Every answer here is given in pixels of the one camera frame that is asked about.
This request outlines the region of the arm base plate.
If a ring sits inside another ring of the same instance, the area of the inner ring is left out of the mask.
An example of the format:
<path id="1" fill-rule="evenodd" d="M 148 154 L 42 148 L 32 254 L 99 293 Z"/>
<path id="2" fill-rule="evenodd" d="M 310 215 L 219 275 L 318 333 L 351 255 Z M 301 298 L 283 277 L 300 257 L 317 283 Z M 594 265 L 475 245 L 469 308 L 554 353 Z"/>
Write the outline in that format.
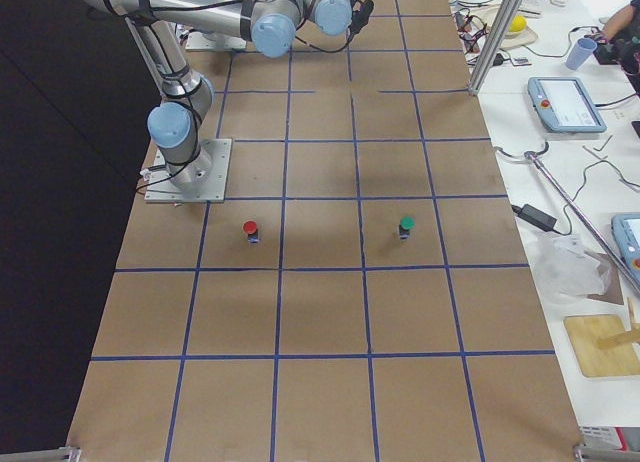
<path id="1" fill-rule="evenodd" d="M 149 174 L 144 200 L 147 203 L 222 203 L 232 145 L 231 139 L 202 140 L 199 156 L 170 180 L 164 157 L 157 149 L 154 164 L 161 169 Z"/>
<path id="2" fill-rule="evenodd" d="M 191 52 L 244 51 L 246 41 L 239 37 L 218 32 L 192 32 L 186 41 L 186 50 Z"/>

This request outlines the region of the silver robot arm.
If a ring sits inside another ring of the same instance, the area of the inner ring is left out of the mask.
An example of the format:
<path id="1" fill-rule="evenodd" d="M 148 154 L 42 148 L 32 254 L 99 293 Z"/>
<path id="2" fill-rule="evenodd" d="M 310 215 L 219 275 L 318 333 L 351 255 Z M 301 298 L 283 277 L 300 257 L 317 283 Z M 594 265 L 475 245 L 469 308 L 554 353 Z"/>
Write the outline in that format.
<path id="1" fill-rule="evenodd" d="M 140 186 L 148 201 L 223 200 L 232 143 L 207 140 L 200 128 L 214 88 L 193 70 L 174 25 L 252 43 L 264 56 L 286 54 L 305 23 L 328 36 L 360 32 L 374 10 L 372 0 L 82 0 L 127 21 L 155 78 L 161 103 L 147 118 L 151 140 L 162 157 L 156 178 Z"/>

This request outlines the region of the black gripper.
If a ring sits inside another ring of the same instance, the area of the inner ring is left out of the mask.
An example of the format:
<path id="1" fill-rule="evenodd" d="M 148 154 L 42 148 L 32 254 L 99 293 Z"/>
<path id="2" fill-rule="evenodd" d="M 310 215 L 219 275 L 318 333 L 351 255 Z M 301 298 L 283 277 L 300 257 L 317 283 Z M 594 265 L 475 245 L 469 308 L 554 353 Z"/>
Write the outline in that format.
<path id="1" fill-rule="evenodd" d="M 360 32 L 368 23 L 374 10 L 372 0 L 351 0 L 352 17 L 349 26 L 350 32 Z"/>

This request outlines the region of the person forearm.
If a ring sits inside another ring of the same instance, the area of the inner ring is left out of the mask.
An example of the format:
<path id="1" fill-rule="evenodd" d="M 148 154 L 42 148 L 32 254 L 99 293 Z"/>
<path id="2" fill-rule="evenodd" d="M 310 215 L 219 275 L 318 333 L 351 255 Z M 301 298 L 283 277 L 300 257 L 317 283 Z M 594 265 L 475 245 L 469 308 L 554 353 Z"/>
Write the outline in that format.
<path id="1" fill-rule="evenodd" d="M 608 40 L 613 39 L 634 20 L 638 10 L 639 0 L 632 0 L 628 5 L 619 9 L 604 23 L 603 36 Z"/>

